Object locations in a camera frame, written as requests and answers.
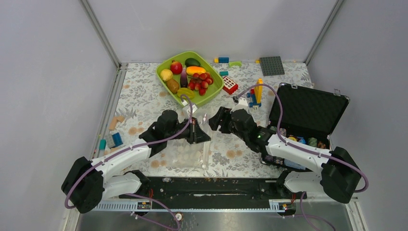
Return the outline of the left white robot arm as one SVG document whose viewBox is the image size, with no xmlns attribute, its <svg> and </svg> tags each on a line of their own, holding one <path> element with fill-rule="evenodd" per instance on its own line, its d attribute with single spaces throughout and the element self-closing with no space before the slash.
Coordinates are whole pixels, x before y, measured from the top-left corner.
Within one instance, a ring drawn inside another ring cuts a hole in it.
<svg viewBox="0 0 408 231">
<path fill-rule="evenodd" d="M 139 170 L 120 175 L 126 167 L 147 160 L 167 147 L 168 140 L 185 140 L 200 144 L 211 138 L 199 126 L 197 118 L 182 122 L 173 110 L 165 110 L 146 131 L 129 146 L 100 158 L 78 158 L 72 165 L 61 190 L 66 195 L 64 206 L 84 214 L 102 200 L 133 193 L 143 198 L 149 193 L 149 179 Z"/>
</svg>

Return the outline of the yellow green starfruit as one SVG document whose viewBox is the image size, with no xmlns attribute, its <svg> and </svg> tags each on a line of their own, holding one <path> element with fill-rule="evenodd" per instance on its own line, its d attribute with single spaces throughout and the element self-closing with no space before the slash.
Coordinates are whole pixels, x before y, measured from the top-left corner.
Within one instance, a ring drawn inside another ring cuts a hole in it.
<svg viewBox="0 0 408 231">
<path fill-rule="evenodd" d="M 194 99 L 195 93 L 189 88 L 180 88 L 177 90 L 177 95 L 181 98 L 182 95 L 188 96 L 190 99 Z"/>
</svg>

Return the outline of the clear zip top bag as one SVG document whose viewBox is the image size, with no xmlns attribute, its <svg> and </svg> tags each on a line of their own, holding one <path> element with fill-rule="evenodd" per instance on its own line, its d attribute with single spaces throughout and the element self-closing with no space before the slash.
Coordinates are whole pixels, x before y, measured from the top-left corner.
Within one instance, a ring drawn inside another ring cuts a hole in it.
<svg viewBox="0 0 408 231">
<path fill-rule="evenodd" d="M 189 144 L 185 139 L 170 140 L 163 151 L 166 166 L 208 169 L 210 144 L 210 141 Z"/>
</svg>

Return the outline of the red strawberry bunch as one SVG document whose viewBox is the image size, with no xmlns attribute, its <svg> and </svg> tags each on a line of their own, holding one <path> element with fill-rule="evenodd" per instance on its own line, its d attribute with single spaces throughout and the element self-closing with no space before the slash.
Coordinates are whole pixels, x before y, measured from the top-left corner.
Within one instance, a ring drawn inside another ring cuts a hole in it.
<svg viewBox="0 0 408 231">
<path fill-rule="evenodd" d="M 197 91 L 200 96 L 206 95 L 209 86 L 214 83 L 213 78 L 209 72 L 203 74 L 194 74 L 193 76 L 188 76 L 189 82 L 188 87 L 192 91 Z"/>
</svg>

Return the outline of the green plastic tray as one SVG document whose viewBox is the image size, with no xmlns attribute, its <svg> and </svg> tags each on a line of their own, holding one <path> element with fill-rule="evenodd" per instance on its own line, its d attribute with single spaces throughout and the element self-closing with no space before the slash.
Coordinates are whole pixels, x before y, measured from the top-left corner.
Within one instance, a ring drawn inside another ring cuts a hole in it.
<svg viewBox="0 0 408 231">
<path fill-rule="evenodd" d="M 157 76 L 170 95 L 182 105 L 186 93 L 192 103 L 201 107 L 214 99 L 224 87 L 218 72 L 199 54 L 182 52 L 158 65 Z"/>
</svg>

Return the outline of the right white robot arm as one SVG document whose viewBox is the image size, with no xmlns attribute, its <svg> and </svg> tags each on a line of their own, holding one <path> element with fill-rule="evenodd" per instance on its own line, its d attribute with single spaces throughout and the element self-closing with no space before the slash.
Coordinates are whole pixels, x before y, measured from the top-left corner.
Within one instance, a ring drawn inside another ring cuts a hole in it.
<svg viewBox="0 0 408 231">
<path fill-rule="evenodd" d="M 269 157 L 279 157 L 305 167 L 304 172 L 290 172 L 277 183 L 278 196 L 288 198 L 303 191 L 325 193 L 331 199 L 347 204 L 353 194 L 368 188 L 367 176 L 344 148 L 320 149 L 292 141 L 278 130 L 258 126 L 247 110 L 246 99 L 240 98 L 231 109 L 220 107 L 208 120 L 209 126 L 213 131 L 236 135 L 249 149 L 260 153 L 265 161 Z"/>
</svg>

